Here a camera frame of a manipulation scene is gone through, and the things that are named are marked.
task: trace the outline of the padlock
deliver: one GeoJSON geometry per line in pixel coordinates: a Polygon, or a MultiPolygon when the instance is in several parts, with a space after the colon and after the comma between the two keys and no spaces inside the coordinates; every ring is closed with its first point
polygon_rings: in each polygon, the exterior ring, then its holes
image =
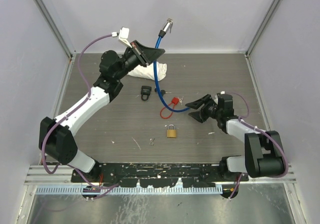
{"type": "Polygon", "coordinates": [[[174,125],[168,125],[168,130],[166,130],[166,137],[167,138],[177,138],[177,130],[174,125]]]}

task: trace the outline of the aluminum frame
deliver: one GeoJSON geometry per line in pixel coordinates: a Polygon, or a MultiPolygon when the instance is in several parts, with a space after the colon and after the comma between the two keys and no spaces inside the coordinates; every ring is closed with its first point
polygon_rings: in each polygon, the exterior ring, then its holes
{"type": "Polygon", "coordinates": [[[52,30],[53,34],[57,38],[58,42],[60,43],[61,47],[63,48],[65,54],[71,58],[74,53],[74,48],[73,46],[69,46],[60,32],[59,28],[57,27],[57,24],[52,18],[52,15],[48,11],[48,8],[46,7],[45,3],[43,0],[34,0],[34,3],[37,5],[39,8],[40,12],[42,13],[44,19],[46,20],[47,24],[49,25],[50,29],[52,30]]]}
{"type": "Polygon", "coordinates": [[[16,224],[26,224],[29,218],[29,214],[31,212],[32,204],[35,199],[35,193],[37,190],[37,186],[28,185],[24,186],[24,197],[22,199],[21,206],[19,208],[16,224]]]}
{"type": "Polygon", "coordinates": [[[301,201],[299,199],[298,192],[297,192],[297,184],[285,183],[284,189],[289,201],[289,205],[290,205],[295,223],[306,224],[307,219],[301,207],[301,201]]]}
{"type": "MultiPolygon", "coordinates": [[[[49,165],[49,169],[53,169],[54,165],[49,165]]],[[[73,169],[67,165],[61,165],[55,174],[48,174],[42,165],[32,165],[29,168],[28,174],[26,176],[24,185],[34,186],[34,185],[87,185],[85,182],[82,183],[72,183],[73,169]]],[[[234,185],[233,181],[216,181],[217,185],[234,185]]],[[[258,177],[251,178],[249,181],[240,182],[241,185],[245,184],[275,184],[275,183],[288,183],[295,184],[297,180],[295,178],[292,167],[289,165],[288,174],[281,178],[271,178],[271,177],[258,177]]],[[[182,181],[179,179],[177,185],[181,185],[182,181]]]]}
{"type": "Polygon", "coordinates": [[[276,12],[279,4],[280,4],[281,0],[273,0],[268,11],[266,12],[263,21],[261,22],[258,30],[256,31],[254,38],[247,50],[247,52],[245,53],[247,56],[250,56],[251,53],[253,52],[260,36],[262,35],[262,33],[264,32],[264,30],[266,29],[268,23],[270,22],[270,20],[272,19],[274,13],[276,12]]]}

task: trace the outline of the blue bicycle lock cable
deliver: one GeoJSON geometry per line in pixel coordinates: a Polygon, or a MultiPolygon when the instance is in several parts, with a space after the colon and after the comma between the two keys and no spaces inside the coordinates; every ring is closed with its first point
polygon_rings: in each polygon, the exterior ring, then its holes
{"type": "MultiPolygon", "coordinates": [[[[159,48],[159,45],[160,45],[160,42],[162,40],[162,37],[159,35],[158,37],[158,40],[156,41],[155,43],[155,48],[159,48]]],[[[158,81],[158,71],[157,71],[157,60],[155,60],[153,62],[153,74],[154,74],[154,82],[155,82],[155,87],[156,89],[158,90],[157,93],[158,93],[158,96],[162,102],[162,104],[168,109],[170,110],[171,112],[174,112],[174,113],[182,113],[182,112],[185,112],[185,111],[188,111],[190,108],[189,107],[186,107],[184,109],[180,109],[180,110],[175,110],[175,109],[172,109],[170,106],[167,105],[165,99],[163,98],[162,94],[161,94],[161,89],[160,89],[160,86],[159,86],[159,81],[158,81]]]]}

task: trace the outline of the white cloth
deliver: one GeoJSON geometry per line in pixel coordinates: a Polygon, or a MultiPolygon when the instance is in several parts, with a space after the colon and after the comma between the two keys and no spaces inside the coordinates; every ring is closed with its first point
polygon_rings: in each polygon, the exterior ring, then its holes
{"type": "MultiPolygon", "coordinates": [[[[167,64],[156,62],[156,70],[158,75],[158,81],[161,81],[163,78],[166,77],[167,72],[167,64]]],[[[136,78],[145,78],[155,80],[154,75],[154,64],[148,65],[147,67],[143,67],[138,65],[135,69],[128,73],[129,76],[136,77],[136,78]]]]}

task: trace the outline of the wood grain surface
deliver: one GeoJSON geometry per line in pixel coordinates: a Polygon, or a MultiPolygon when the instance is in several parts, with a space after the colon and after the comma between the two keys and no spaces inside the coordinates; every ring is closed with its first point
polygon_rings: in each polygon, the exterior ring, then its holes
{"type": "MultiPolygon", "coordinates": [[[[81,60],[81,69],[89,83],[99,76],[100,57],[98,53],[85,54],[81,60]]],[[[243,54],[165,54],[159,62],[167,63],[166,77],[160,82],[161,89],[172,92],[164,95],[167,103],[173,97],[184,97],[186,104],[220,91],[239,93],[250,107],[247,121],[264,128],[243,54]]],[[[118,97],[95,113],[75,137],[78,148],[87,155],[99,162],[155,163],[218,163],[223,156],[243,155],[244,145],[223,133],[213,119],[201,124],[188,116],[189,111],[162,119],[159,113],[163,105],[154,92],[154,81],[126,76],[122,83],[124,87],[118,97]],[[142,85],[152,87],[148,101],[140,98],[142,85]],[[176,126],[177,138],[166,137],[166,126],[170,124],[176,126]]],[[[60,113],[86,93],[74,65],[60,113]]],[[[237,96],[233,100],[236,115],[245,115],[244,102],[237,96]]]]}

